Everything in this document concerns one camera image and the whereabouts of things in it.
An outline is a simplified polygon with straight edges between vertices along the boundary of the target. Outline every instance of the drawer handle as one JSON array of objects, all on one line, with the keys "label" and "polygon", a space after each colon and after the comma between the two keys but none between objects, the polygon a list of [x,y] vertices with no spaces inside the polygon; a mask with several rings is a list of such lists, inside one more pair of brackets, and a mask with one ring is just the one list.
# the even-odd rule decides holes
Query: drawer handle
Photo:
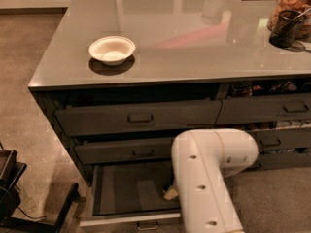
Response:
[{"label": "drawer handle", "polygon": [[306,113],[307,111],[309,111],[309,107],[307,107],[306,105],[303,105],[302,109],[297,109],[297,110],[288,109],[286,106],[283,106],[283,109],[287,113]]},{"label": "drawer handle", "polygon": [[281,141],[279,138],[276,139],[276,143],[272,143],[272,144],[265,144],[263,140],[260,140],[260,143],[262,146],[266,147],[275,147],[275,146],[280,146],[281,145]]},{"label": "drawer handle", "polygon": [[155,227],[147,227],[147,228],[141,228],[139,225],[139,222],[137,222],[137,229],[139,231],[144,231],[144,230],[155,230],[157,229],[158,225],[157,225],[157,221],[155,222]]},{"label": "drawer handle", "polygon": [[130,114],[127,117],[127,122],[129,124],[147,124],[154,121],[154,115],[152,114],[141,114],[141,115],[135,115]]},{"label": "drawer handle", "polygon": [[259,169],[261,169],[261,167],[262,167],[261,163],[260,162],[256,162],[252,166],[246,168],[245,171],[259,170]]},{"label": "drawer handle", "polygon": [[146,158],[146,157],[150,157],[154,155],[155,155],[154,150],[151,150],[150,152],[146,152],[146,153],[137,153],[135,150],[133,151],[133,156],[135,158]]}]

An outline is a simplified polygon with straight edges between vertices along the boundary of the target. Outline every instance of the concrete floor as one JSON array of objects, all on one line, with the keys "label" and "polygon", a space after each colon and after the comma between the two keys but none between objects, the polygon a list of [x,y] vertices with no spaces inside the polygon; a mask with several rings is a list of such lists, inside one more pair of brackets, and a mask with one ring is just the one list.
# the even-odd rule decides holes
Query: concrete floor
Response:
[{"label": "concrete floor", "polygon": [[[61,18],[0,15],[0,141],[28,165],[18,187],[20,206],[31,216],[54,223],[71,184],[79,184],[82,199],[73,204],[62,232],[83,233],[78,223],[86,215],[90,189],[27,89]],[[241,173],[227,183],[247,233],[311,232],[311,168]],[[18,210],[15,216],[24,218]]]}]

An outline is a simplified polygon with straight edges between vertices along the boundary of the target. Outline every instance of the gray countertop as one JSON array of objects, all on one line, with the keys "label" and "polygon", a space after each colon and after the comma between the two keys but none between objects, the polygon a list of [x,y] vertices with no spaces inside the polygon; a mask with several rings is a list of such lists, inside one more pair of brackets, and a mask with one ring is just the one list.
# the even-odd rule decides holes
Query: gray countertop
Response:
[{"label": "gray countertop", "polygon": [[[311,44],[272,46],[275,1],[73,0],[30,84],[32,90],[139,83],[221,82],[310,76]],[[121,35],[136,51],[124,64],[92,61],[95,40]]]}]

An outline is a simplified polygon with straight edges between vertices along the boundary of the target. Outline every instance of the open drawer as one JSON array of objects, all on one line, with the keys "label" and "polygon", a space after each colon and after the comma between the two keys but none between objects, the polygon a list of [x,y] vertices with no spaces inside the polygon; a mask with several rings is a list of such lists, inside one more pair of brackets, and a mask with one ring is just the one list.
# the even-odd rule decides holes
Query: open drawer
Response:
[{"label": "open drawer", "polygon": [[91,217],[80,226],[96,232],[180,223],[179,201],[163,198],[171,179],[170,161],[95,166]]}]

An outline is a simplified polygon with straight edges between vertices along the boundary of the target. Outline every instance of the small white bowl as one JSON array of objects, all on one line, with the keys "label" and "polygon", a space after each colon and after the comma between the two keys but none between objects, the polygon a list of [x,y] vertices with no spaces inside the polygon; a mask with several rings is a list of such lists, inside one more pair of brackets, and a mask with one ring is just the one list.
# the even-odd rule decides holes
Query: small white bowl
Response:
[{"label": "small white bowl", "polygon": [[135,44],[122,36],[108,36],[95,41],[88,51],[94,59],[117,66],[134,53]]}]

